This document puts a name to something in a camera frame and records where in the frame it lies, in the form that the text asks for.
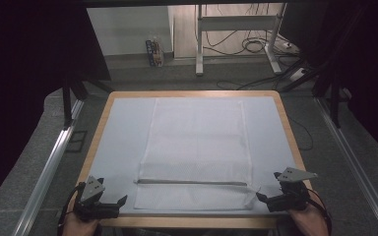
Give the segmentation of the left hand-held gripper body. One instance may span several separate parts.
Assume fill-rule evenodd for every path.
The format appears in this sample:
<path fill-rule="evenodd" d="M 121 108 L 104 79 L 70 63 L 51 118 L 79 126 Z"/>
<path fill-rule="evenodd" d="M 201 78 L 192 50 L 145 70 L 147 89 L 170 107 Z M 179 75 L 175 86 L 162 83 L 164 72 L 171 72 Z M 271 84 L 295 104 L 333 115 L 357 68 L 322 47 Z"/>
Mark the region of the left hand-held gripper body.
<path fill-rule="evenodd" d="M 119 215 L 119 205 L 105 204 L 100 198 L 105 190 L 94 176 L 89 176 L 86 182 L 78 186 L 73 212 L 82 220 L 116 218 Z"/>

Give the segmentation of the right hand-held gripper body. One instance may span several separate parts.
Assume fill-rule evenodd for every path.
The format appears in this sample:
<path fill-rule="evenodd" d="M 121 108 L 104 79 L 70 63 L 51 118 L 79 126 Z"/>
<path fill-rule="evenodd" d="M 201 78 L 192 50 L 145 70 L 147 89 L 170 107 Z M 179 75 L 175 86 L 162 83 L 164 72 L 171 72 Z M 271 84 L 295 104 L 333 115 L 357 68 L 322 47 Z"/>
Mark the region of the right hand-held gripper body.
<path fill-rule="evenodd" d="M 266 204 L 269 212 L 305 209 L 310 196 L 304 181 L 316 178 L 317 174 L 287 167 L 283 172 L 275 172 L 274 176 L 279 181 L 283 193 L 267 198 Z"/>

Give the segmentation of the white mesh laundry bag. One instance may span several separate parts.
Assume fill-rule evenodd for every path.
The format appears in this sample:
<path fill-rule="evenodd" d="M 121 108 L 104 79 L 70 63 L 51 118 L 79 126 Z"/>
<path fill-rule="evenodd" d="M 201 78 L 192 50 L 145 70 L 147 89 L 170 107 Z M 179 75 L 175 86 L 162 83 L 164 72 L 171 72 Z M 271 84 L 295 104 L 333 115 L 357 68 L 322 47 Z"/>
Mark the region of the white mesh laundry bag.
<path fill-rule="evenodd" d="M 136 184 L 137 209 L 250 209 L 255 188 L 244 103 L 158 98 Z"/>

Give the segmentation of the person's left hand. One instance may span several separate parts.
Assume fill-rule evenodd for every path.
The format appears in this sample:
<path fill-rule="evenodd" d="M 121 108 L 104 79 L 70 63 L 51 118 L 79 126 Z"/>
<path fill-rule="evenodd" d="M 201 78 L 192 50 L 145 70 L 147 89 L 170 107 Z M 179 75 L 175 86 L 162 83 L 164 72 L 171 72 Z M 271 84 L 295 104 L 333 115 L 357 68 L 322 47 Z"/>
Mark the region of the person's left hand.
<path fill-rule="evenodd" d="M 68 214 L 64 220 L 62 236 L 94 236 L 97 226 L 97 220 L 84 222 L 75 214 Z"/>

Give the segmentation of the person's right hand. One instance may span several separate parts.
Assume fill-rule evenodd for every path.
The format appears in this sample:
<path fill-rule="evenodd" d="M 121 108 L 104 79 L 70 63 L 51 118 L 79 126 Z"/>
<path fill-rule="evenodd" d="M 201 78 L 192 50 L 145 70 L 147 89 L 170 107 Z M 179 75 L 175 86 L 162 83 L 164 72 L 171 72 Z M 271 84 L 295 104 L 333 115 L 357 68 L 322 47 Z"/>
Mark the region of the person's right hand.
<path fill-rule="evenodd" d="M 304 210 L 290 209 L 288 213 L 304 236 L 329 236 L 327 223 L 316 207 L 308 206 Z"/>

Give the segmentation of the light grey table mat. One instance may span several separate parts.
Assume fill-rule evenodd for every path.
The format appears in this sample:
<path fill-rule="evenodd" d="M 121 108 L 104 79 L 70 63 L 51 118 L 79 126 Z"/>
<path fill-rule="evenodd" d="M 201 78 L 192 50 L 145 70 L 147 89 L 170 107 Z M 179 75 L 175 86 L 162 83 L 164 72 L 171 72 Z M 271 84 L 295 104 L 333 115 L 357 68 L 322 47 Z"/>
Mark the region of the light grey table mat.
<path fill-rule="evenodd" d="M 140 162 L 149 137 L 157 98 L 117 98 L 114 100 L 96 149 L 90 170 L 96 178 L 104 178 L 104 202 L 112 203 L 128 196 L 123 212 L 131 214 L 230 214 L 264 213 L 267 208 L 256 193 L 269 197 L 280 191 L 275 172 L 294 166 L 280 112 L 275 100 L 264 97 L 159 97 L 159 98 L 226 98 L 244 103 L 246 130 L 252 158 L 252 180 L 255 188 L 253 206 L 248 210 L 182 211 L 149 210 L 134 207 Z"/>

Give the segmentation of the black metal stand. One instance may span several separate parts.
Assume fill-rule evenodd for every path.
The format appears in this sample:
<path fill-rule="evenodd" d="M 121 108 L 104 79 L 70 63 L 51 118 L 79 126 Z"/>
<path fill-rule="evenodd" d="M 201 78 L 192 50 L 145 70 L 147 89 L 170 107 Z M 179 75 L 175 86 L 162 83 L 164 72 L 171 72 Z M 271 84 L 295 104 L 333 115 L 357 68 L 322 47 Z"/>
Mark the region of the black metal stand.
<path fill-rule="evenodd" d="M 335 124 L 335 126 L 337 128 L 340 128 L 340 80 L 338 79 L 336 67 L 337 63 L 333 59 L 329 59 L 325 63 L 320 65 L 318 68 L 313 69 L 311 72 L 301 76 L 299 79 L 290 83 L 289 85 L 280 88 L 279 92 L 288 92 L 304 84 L 305 82 L 308 82 L 309 80 L 318 77 L 318 80 L 312 89 L 312 94 L 314 97 L 322 97 L 328 89 L 331 90 L 331 97 L 329 99 L 329 115 L 331 121 Z"/>
<path fill-rule="evenodd" d="M 84 82 L 79 78 L 67 76 L 63 81 L 63 110 L 64 110 L 64 130 L 67 130 L 73 123 L 73 113 L 71 104 L 71 93 L 77 99 L 84 101 L 88 97 L 88 91 Z"/>

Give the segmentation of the white power strip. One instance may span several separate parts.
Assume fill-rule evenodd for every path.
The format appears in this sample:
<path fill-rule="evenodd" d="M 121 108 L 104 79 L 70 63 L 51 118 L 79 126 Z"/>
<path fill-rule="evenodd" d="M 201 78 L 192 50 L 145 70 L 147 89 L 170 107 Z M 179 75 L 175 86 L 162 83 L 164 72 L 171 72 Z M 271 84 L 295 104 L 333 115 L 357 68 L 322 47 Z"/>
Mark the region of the white power strip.
<path fill-rule="evenodd" d="M 299 68 L 296 72 L 294 72 L 291 76 L 290 76 L 290 80 L 292 82 L 295 82 L 297 81 L 298 79 L 300 79 L 302 76 L 306 75 L 309 73 L 309 70 L 308 69 L 305 69 L 305 68 Z"/>

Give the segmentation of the black curtain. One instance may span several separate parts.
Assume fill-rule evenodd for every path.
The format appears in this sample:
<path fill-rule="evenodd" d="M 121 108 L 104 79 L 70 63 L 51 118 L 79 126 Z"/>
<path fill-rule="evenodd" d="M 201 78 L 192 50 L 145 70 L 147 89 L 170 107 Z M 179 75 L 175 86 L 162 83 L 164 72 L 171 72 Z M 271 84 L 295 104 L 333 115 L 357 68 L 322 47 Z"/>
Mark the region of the black curtain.
<path fill-rule="evenodd" d="M 378 0 L 289 2 L 280 35 L 318 71 L 313 93 L 347 89 L 348 108 L 378 142 Z"/>
<path fill-rule="evenodd" d="M 0 186 L 46 97 L 66 82 L 108 78 L 85 7 L 75 0 L 0 0 Z"/>

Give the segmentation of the blue carton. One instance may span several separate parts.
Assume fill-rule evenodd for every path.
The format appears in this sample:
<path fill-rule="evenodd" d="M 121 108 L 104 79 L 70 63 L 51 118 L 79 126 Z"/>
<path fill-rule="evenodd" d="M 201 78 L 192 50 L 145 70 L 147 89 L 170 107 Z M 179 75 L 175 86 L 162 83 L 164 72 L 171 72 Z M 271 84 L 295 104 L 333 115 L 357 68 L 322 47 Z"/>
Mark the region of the blue carton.
<path fill-rule="evenodd" d="M 147 40 L 146 49 L 151 67 L 161 67 L 163 65 L 163 51 L 161 45 L 156 40 Z"/>

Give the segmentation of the aluminium floor rail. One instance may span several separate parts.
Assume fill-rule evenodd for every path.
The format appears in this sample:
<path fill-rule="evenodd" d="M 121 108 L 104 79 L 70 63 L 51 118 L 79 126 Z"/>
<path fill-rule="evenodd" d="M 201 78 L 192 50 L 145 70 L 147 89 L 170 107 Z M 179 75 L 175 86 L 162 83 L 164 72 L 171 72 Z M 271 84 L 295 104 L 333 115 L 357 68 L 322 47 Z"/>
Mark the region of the aluminium floor rail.
<path fill-rule="evenodd" d="M 33 188 L 31 196 L 26 204 L 26 207 L 23 210 L 11 236 L 29 235 L 34 221 L 36 219 L 36 216 L 39 212 L 39 209 L 48 192 L 52 179 L 56 173 L 58 165 L 61 161 L 61 158 L 64 154 L 64 151 L 73 134 L 73 131 L 77 124 L 78 117 L 81 113 L 84 104 L 85 103 L 81 100 L 75 101 L 73 108 L 71 109 L 73 121 L 60 132 L 55 142 L 55 145 L 43 167 L 43 170 L 41 171 L 41 174 Z"/>
<path fill-rule="evenodd" d="M 315 98 L 314 101 L 317 104 L 330 132 L 333 134 L 334 139 L 346 160 L 348 168 L 354 176 L 354 179 L 356 180 L 363 196 L 367 200 L 378 221 L 378 192 L 375 190 L 372 182 L 369 180 L 366 172 L 362 168 L 342 129 L 338 128 L 332 121 L 329 114 L 330 108 L 327 105 L 327 102 L 323 98 Z"/>

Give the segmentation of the white metal desk frame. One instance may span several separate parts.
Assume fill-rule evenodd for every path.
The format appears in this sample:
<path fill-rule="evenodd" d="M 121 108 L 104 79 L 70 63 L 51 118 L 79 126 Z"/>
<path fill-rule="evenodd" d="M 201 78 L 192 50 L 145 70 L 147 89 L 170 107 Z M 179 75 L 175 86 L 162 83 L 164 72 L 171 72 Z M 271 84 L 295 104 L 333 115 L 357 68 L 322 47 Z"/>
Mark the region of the white metal desk frame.
<path fill-rule="evenodd" d="M 197 34 L 197 53 L 196 53 L 196 71 L 197 76 L 204 74 L 204 57 L 203 57 L 203 33 L 206 31 L 224 31 L 224 30 L 269 30 L 271 38 L 265 44 L 264 50 L 270 65 L 276 75 L 282 73 L 278 63 L 274 46 L 279 33 L 281 22 L 284 16 L 285 3 L 282 3 L 275 15 L 265 16 L 225 16 L 225 17 L 204 17 L 201 5 L 198 5 L 198 15 L 196 21 L 195 33 Z"/>

